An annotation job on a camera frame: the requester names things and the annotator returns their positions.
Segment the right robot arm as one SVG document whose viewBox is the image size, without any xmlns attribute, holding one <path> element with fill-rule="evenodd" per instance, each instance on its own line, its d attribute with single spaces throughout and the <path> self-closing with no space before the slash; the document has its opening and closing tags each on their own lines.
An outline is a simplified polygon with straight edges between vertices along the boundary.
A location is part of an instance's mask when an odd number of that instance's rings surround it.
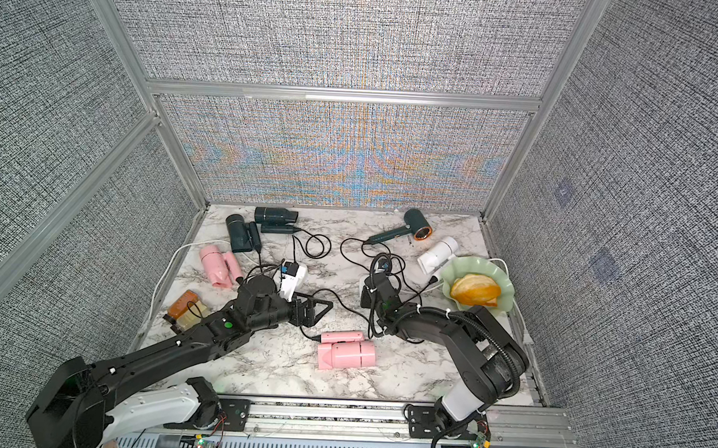
<svg viewBox="0 0 718 448">
<path fill-rule="evenodd" d="M 460 378 L 435 404 L 439 433 L 519 392 L 529 359 L 488 309 L 443 310 L 403 301 L 383 273 L 364 280 L 361 307 L 369 311 L 378 333 L 433 342 L 449 353 Z"/>
</svg>

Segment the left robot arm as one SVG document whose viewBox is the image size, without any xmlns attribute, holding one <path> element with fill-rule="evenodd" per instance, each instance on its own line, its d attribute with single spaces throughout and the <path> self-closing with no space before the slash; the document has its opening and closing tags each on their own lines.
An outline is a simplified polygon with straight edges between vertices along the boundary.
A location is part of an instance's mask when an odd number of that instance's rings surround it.
<svg viewBox="0 0 718 448">
<path fill-rule="evenodd" d="M 313 327 L 333 302 L 295 293 L 287 301 L 274 281 L 243 281 L 238 296 L 200 323 L 161 343 L 88 364 L 81 356 L 53 372 L 26 412 L 37 448 L 96 448 L 114 408 L 129 396 L 198 364 L 217 360 L 247 344 L 259 331 L 284 323 Z"/>
</svg>

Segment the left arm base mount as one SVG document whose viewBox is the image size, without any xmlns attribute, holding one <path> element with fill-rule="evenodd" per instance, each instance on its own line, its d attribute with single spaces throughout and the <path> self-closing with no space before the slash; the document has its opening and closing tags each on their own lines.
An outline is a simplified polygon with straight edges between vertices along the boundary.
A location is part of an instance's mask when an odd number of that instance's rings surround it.
<svg viewBox="0 0 718 448">
<path fill-rule="evenodd" d="M 211 434 L 214 430 L 242 432 L 249 418 L 249 399 L 220 398 L 213 386 L 204 377 L 193 377 L 186 381 L 197 393 L 199 407 L 184 422 L 166 423 L 165 429 L 199 430 Z"/>
</svg>

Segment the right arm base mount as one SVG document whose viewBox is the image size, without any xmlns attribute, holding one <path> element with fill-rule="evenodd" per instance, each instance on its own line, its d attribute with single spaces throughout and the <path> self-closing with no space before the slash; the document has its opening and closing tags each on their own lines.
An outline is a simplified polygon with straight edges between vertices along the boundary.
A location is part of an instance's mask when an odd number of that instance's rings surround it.
<svg viewBox="0 0 718 448">
<path fill-rule="evenodd" d="M 439 444 L 445 439 L 459 440 L 467 436 L 473 437 L 467 448 L 491 447 L 491 430 L 486 415 L 486 410 L 491 405 L 481 405 L 463 420 L 454 420 L 442 405 L 441 401 L 431 407 L 405 404 L 402 414 L 409 429 L 409 436 L 429 438 L 429 448 L 439 448 Z"/>
</svg>

